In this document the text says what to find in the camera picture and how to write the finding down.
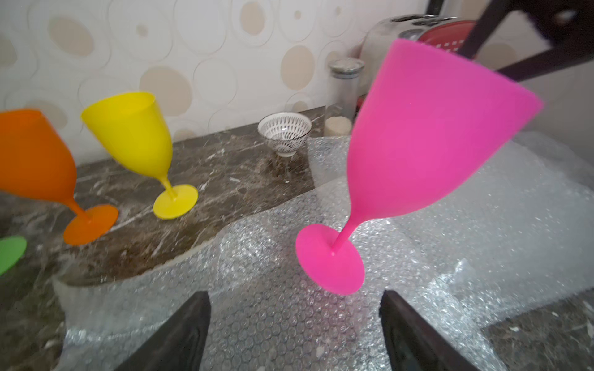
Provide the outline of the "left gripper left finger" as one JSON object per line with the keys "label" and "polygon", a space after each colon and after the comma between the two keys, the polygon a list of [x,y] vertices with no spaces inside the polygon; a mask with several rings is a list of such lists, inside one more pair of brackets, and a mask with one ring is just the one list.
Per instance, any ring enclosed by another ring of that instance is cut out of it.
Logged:
{"label": "left gripper left finger", "polygon": [[198,370],[211,319],[207,292],[196,292],[118,370]]}

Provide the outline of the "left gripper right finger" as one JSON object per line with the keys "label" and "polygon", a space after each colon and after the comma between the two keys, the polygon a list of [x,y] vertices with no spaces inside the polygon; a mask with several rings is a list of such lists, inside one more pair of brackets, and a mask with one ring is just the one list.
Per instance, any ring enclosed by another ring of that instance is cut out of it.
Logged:
{"label": "left gripper right finger", "polygon": [[379,315],[391,369],[478,371],[399,293],[384,291]]}

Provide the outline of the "clear bubble wrap sheet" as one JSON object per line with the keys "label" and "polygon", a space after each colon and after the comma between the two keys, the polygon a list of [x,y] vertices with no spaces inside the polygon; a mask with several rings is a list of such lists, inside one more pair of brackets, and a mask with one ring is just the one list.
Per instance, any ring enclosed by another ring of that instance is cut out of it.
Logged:
{"label": "clear bubble wrap sheet", "polygon": [[445,199],[357,228],[367,278],[416,268],[478,326],[593,286],[593,167],[536,131],[508,142]]}
{"label": "clear bubble wrap sheet", "polygon": [[298,232],[335,227],[348,209],[346,182],[337,179],[135,278],[89,288],[54,281],[67,328],[58,369],[115,369],[193,292],[206,291],[204,370],[387,370],[379,308],[394,290],[473,366],[503,370],[447,279],[393,220],[373,220],[352,236],[366,267],[357,293],[334,295],[307,277],[295,254]]}

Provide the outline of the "green wine glass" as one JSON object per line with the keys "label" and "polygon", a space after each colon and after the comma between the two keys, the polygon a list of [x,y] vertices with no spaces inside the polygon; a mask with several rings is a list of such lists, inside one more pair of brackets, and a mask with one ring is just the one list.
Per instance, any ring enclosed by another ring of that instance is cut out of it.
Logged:
{"label": "green wine glass", "polygon": [[26,252],[27,240],[22,236],[4,237],[0,240],[0,275],[12,268]]}

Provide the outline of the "yellow bubble glass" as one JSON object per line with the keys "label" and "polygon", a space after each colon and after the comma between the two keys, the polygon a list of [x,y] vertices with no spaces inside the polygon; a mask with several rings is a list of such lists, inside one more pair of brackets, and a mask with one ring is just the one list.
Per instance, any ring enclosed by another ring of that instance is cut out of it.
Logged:
{"label": "yellow bubble glass", "polygon": [[159,219],[176,219],[196,205],[196,187],[173,186],[168,179],[173,140],[153,94],[138,91],[105,98],[85,108],[81,120],[119,164],[163,185],[165,191],[153,204]]}

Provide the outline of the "orange bubble glass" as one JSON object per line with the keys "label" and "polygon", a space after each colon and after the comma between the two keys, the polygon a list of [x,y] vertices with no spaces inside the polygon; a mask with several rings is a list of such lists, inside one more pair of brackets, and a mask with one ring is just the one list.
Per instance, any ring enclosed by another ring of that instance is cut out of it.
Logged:
{"label": "orange bubble glass", "polygon": [[73,156],[41,111],[1,113],[1,191],[70,208],[76,217],[63,239],[81,246],[105,235],[117,221],[118,210],[111,205],[82,209],[74,199],[76,183]]}

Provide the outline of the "pink bubble glass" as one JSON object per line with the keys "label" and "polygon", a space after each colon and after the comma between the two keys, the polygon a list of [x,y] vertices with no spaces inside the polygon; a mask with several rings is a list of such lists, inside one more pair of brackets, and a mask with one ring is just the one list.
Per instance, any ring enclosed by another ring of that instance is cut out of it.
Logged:
{"label": "pink bubble glass", "polygon": [[542,107],[536,94],[472,60],[395,40],[352,131],[349,219],[342,230],[313,224],[299,232],[295,253],[304,272],[333,294],[359,291],[365,267],[350,242],[357,227],[448,196]]}

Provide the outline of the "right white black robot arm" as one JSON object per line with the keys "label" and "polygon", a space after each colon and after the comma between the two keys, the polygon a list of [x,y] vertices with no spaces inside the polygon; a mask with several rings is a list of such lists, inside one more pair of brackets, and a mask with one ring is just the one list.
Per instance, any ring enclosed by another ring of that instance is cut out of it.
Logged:
{"label": "right white black robot arm", "polygon": [[520,60],[497,72],[516,82],[593,60],[592,1],[491,1],[459,48],[467,59],[488,40],[510,42]]}

